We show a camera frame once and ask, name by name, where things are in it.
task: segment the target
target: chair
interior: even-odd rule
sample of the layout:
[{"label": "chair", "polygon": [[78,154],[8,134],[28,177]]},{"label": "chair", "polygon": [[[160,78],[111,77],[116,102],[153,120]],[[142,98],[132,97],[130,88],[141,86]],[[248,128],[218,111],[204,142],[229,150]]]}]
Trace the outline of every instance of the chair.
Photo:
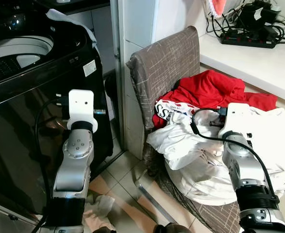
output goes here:
[{"label": "chair", "polygon": [[[132,54],[127,66],[139,102],[144,135],[154,131],[152,116],[156,100],[170,91],[176,82],[200,72],[199,39],[195,27],[164,38]],[[240,229],[236,202],[223,206],[208,206],[194,202],[174,186],[165,169],[165,161],[149,144],[143,148],[148,174],[170,197],[188,209],[214,233],[237,233]]]}]

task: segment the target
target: washing machine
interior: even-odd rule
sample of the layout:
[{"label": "washing machine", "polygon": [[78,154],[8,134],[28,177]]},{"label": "washing machine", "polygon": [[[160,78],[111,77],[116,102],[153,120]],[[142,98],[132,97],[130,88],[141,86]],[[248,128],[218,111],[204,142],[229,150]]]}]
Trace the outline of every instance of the washing machine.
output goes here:
[{"label": "washing machine", "polygon": [[[94,92],[94,108],[107,110],[102,65],[82,26],[54,21],[31,1],[0,0],[0,205],[21,215],[42,213],[45,191],[35,150],[34,119],[40,107],[71,89]],[[39,140],[50,184],[68,137],[68,109],[50,105]],[[112,155],[108,114],[95,115],[91,172]]]}]

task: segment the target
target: laundry pile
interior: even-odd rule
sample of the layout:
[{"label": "laundry pile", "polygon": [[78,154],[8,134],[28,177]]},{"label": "laundry pile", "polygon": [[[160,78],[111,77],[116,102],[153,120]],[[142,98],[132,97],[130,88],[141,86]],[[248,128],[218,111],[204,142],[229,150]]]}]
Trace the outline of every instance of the laundry pile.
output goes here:
[{"label": "laundry pile", "polygon": [[[158,130],[148,135],[147,143],[164,155],[179,191],[201,204],[228,204],[236,201],[236,195],[222,162],[223,143],[195,135],[191,116],[199,108],[227,107],[230,102],[250,105],[240,123],[253,132],[253,149],[265,163],[275,192],[285,193],[285,111],[276,108],[274,95],[245,93],[244,88],[242,80],[208,70],[181,79],[155,104],[153,122]],[[196,124],[201,134],[218,137],[218,113],[201,111]]]}]

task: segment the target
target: white countertop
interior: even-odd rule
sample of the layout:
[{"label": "white countertop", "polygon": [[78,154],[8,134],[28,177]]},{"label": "white countertop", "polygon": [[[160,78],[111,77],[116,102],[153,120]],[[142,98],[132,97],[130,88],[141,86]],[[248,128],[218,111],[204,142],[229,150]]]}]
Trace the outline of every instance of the white countertop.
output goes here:
[{"label": "white countertop", "polygon": [[285,44],[273,49],[223,45],[214,35],[200,40],[200,62],[285,99]]}]

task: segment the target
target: white cloth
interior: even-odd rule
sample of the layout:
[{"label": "white cloth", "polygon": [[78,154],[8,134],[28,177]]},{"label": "white cloth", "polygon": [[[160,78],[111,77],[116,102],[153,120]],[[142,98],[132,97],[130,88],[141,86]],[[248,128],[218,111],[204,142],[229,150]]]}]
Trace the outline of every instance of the white cloth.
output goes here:
[{"label": "white cloth", "polygon": [[88,33],[90,39],[92,40],[92,47],[96,48],[96,50],[98,51],[97,49],[97,46],[96,46],[96,38],[95,36],[93,35],[93,33],[91,32],[90,29],[88,29],[86,26],[84,26],[82,23],[78,22],[78,21],[75,21],[74,19],[72,19],[71,17],[55,10],[55,9],[49,9],[49,11],[46,13],[46,16],[49,18],[49,19],[52,19],[52,20],[55,20],[55,21],[64,21],[64,22],[70,22],[70,23],[73,23],[73,24],[76,24],[76,25],[80,25],[82,27],[85,28],[86,32]]},{"label": "white cloth", "polygon": [[[281,196],[285,193],[285,111],[279,108],[264,112],[253,107],[249,110],[251,117],[241,124],[249,124],[253,136],[247,140],[251,140],[254,151],[267,167],[275,193]],[[212,114],[197,114],[203,135],[218,134],[219,128],[207,126],[215,120]],[[173,113],[168,125],[151,133],[147,142],[164,154],[171,180],[189,199],[206,205],[236,201],[228,169],[219,156],[223,147],[218,142],[197,138],[189,123],[189,117]]]},{"label": "white cloth", "polygon": [[[197,114],[198,129],[201,134],[217,137],[219,127],[209,126],[210,121],[217,120],[218,114],[204,111]],[[150,133],[149,143],[159,153],[164,155],[166,162],[173,170],[180,169],[200,156],[200,150],[210,152],[222,151],[222,142],[215,142],[195,135],[190,127],[191,119],[182,113],[173,112],[167,125]]]},{"label": "white cloth", "polygon": [[114,226],[112,226],[107,218],[107,214],[112,209],[113,203],[114,198],[101,195],[96,198],[95,203],[90,201],[85,204],[82,219],[85,233],[92,233],[101,227],[107,227],[115,231]]}]

